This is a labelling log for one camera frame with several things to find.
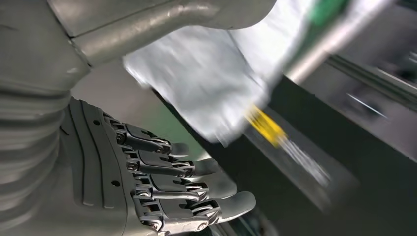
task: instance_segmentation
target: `white cloth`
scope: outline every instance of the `white cloth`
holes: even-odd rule
[[[201,136],[226,145],[241,134],[246,112],[268,101],[268,85],[297,48],[314,3],[278,0],[246,29],[184,27],[126,55],[125,68]]]

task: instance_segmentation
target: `robotic hand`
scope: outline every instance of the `robotic hand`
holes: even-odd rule
[[[234,184],[221,188],[186,179],[220,174],[215,160],[186,161],[186,144],[171,144],[147,130],[120,123],[107,114],[104,117],[116,133],[117,144],[126,156],[126,169],[134,178],[131,196],[136,213],[142,224],[160,235],[201,231],[255,206],[254,196],[250,192],[236,194]]]
[[[199,231],[254,207],[251,193],[188,177],[184,144],[72,100],[92,67],[186,25],[251,26],[275,0],[2,0],[0,236]]]

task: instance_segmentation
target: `yellow object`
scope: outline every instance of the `yellow object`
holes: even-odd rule
[[[257,107],[246,119],[274,147],[279,146],[279,137],[287,137],[284,130]]]

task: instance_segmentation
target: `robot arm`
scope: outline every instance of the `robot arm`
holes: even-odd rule
[[[253,208],[250,193],[186,179],[217,172],[213,161],[184,161],[181,145],[69,104],[69,91],[92,67],[171,31],[248,27],[274,2],[2,0],[0,235],[167,235]]]

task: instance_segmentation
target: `screw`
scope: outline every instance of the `screw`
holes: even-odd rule
[[[116,141],[117,141],[117,143],[118,144],[122,143],[123,142],[123,138],[124,138],[124,136],[122,134],[117,134],[116,135]]]
[[[136,171],[138,170],[138,165],[134,164],[134,163],[128,163],[127,164],[127,169],[130,171]]]
[[[158,224],[157,223],[150,223],[149,226],[151,228],[153,228],[154,230],[157,230],[158,229]]]
[[[207,226],[207,223],[202,223],[201,225],[198,226],[197,230],[201,231],[201,230],[205,229],[206,226]]]

